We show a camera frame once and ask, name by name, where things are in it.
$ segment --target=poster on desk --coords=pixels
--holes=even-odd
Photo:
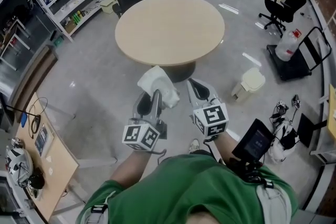
[[[47,154],[53,140],[53,134],[43,124],[35,141],[36,149],[41,157],[44,157]]]

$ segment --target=shoe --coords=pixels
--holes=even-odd
[[[199,149],[199,141],[198,141],[198,139],[194,139],[194,140],[192,140],[192,142],[189,146],[189,154],[193,153],[195,151],[198,151],[198,150],[200,150]]]

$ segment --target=green shirt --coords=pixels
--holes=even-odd
[[[293,216],[298,203],[292,188],[268,168],[260,171],[286,191]],[[188,215],[196,211],[209,211],[219,223],[264,223],[256,187],[210,156],[180,155],[166,159],[151,175],[128,189],[106,181],[79,216],[87,208],[103,204],[116,191],[108,203],[109,224],[185,224]]]

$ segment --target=round table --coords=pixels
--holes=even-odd
[[[121,16],[115,30],[128,57],[160,66],[178,82],[193,73],[195,60],[218,46],[225,24],[204,0],[143,0]]]

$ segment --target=stool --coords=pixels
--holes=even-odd
[[[258,68],[251,68],[242,75],[242,80],[232,90],[233,96],[237,102],[243,101],[251,94],[258,91],[265,84],[265,77]]]

